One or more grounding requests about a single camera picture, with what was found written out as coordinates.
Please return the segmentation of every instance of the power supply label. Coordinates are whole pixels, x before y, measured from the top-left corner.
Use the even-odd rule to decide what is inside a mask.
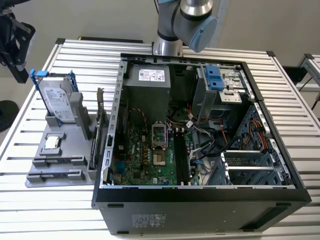
[[[164,70],[140,69],[139,81],[164,82]]]
[[[163,228],[167,214],[132,214],[131,216],[134,228]]]
[[[67,94],[63,89],[58,87],[45,87],[44,93],[47,100],[46,103],[48,103],[57,119],[62,122],[75,120]]]

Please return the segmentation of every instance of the slotted metal table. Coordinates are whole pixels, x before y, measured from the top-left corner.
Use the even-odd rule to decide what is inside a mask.
[[[111,110],[120,53],[151,54],[150,44],[65,40],[56,44],[43,70],[76,74],[83,105],[97,110],[97,88]],[[185,57],[245,61],[312,202],[260,233],[128,236],[135,239],[320,239],[320,123],[274,56],[265,51],[206,48]],[[0,239],[114,239],[98,210],[93,185],[26,188],[26,173],[46,126],[45,106],[33,88],[0,147]]]

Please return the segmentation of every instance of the motherboard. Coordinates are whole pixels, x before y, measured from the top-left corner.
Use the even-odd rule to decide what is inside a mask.
[[[116,162],[115,185],[180,185],[177,182],[180,172],[179,169],[177,171],[175,132],[165,127],[161,130],[157,124],[152,127],[154,129],[150,129],[149,134],[144,128],[133,126],[129,129],[126,160]],[[186,157],[194,148],[192,133],[186,131],[182,136],[185,144],[180,151],[185,152],[183,161],[187,167],[185,173],[188,176],[187,184],[198,185],[198,173],[194,172],[192,176],[189,160]],[[155,146],[153,140],[158,143],[164,142],[165,146]]]

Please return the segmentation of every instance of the hard drive label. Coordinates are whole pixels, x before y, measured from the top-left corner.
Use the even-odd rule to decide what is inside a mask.
[[[75,120],[67,94],[63,89],[59,87],[45,87],[44,92],[47,103],[57,119],[62,122]]]

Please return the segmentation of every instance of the green motherboard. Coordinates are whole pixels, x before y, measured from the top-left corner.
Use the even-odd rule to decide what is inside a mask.
[[[162,141],[167,138],[167,148],[153,149],[152,135],[146,134],[143,128],[132,127],[129,130],[126,161],[123,171],[116,170],[114,184],[122,186],[142,185],[177,185],[177,169],[174,148],[174,133],[168,131],[168,136],[156,128],[154,138]],[[193,149],[192,133],[184,133],[185,151],[189,155]],[[197,169],[189,184],[199,185]]]

